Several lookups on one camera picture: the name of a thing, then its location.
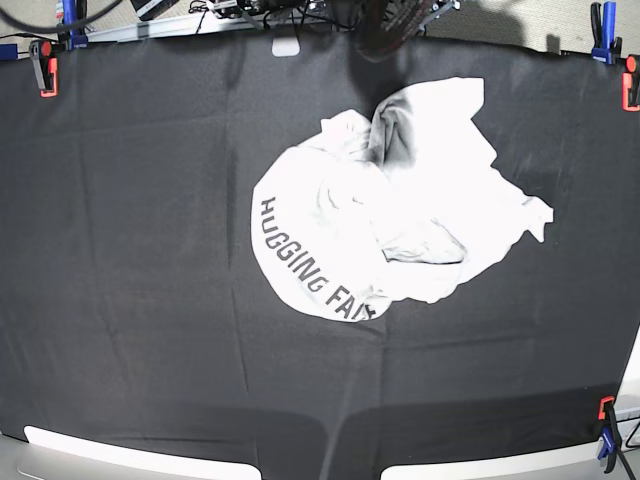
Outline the red blue clamp near-right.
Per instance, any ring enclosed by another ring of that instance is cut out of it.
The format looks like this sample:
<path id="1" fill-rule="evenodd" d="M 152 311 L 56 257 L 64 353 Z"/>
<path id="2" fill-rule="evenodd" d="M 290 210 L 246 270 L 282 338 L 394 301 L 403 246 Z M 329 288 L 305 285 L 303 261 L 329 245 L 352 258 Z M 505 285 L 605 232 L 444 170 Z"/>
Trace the red blue clamp near-right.
<path id="1" fill-rule="evenodd" d="M 600 400 L 598 410 L 598 421 L 600 422 L 600 439 L 602 446 L 598 453 L 599 461 L 605 460 L 605 474 L 613 472 L 618 458 L 620 447 L 620 435 L 617 427 L 617 420 L 614 413 L 614 396 L 606 396 Z"/>

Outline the red black clamp far-left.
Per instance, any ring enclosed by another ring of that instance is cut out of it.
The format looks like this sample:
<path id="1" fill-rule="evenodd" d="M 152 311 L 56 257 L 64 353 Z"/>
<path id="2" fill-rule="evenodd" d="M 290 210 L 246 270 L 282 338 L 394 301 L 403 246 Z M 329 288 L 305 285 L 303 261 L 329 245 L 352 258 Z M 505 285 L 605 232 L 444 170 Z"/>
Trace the red black clamp far-left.
<path id="1" fill-rule="evenodd" d="M 58 94 L 58 63 L 49 40 L 34 40 L 29 45 L 29 58 L 34 67 L 36 83 L 42 98 Z"/>

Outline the aluminium frame rail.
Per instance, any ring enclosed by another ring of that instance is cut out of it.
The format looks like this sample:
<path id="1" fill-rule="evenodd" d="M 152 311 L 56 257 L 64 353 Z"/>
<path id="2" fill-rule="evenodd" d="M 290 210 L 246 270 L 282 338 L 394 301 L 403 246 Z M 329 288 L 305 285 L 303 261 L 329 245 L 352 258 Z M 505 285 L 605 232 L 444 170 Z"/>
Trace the aluminium frame rail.
<path id="1" fill-rule="evenodd" d="M 245 18 L 220 19 L 213 13 L 188 14 L 151 20 L 128 26 L 95 31 L 88 34 L 92 44 L 131 42 L 149 38 L 180 37 L 220 33 L 236 30 L 258 30 L 264 27 L 263 16 L 247 21 Z"/>

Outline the red black clamp far-right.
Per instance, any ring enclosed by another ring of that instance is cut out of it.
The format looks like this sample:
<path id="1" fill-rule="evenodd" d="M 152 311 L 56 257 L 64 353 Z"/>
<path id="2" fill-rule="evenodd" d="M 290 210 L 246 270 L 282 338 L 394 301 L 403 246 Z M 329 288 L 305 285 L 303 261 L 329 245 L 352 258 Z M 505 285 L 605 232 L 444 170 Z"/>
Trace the red black clamp far-right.
<path id="1" fill-rule="evenodd" d="M 639 56 L 629 55 L 622 75 L 622 108 L 628 112 L 639 111 Z"/>

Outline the black table cloth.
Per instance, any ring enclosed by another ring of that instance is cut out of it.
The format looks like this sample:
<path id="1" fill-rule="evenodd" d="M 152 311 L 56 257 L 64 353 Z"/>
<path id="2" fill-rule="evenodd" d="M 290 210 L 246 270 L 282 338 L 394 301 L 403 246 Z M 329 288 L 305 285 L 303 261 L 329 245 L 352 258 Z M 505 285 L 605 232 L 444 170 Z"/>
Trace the black table cloth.
<path id="1" fill-rule="evenodd" d="M 592 441 L 639 326 L 639 118 L 618 70 L 417 39 L 372 64 L 344 34 L 64 54 L 42 98 L 1 67 L 1 429 L 376 479 L 393 465 Z M 254 184 L 342 110 L 485 81 L 497 167 L 556 213 L 544 243 L 432 306 L 348 325 L 293 311 L 250 245 Z"/>

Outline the blue clamp far-right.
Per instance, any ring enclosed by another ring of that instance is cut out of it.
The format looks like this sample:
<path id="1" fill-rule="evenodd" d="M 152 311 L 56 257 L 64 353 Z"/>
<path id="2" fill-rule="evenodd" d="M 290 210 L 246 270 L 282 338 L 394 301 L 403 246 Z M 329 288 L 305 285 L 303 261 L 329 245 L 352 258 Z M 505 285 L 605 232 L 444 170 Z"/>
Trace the blue clamp far-right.
<path id="1" fill-rule="evenodd" d="M 594 45 L 591 57 L 607 65 L 615 64 L 621 54 L 622 39 L 615 35 L 617 4 L 615 1 L 593 2 L 590 22 Z"/>

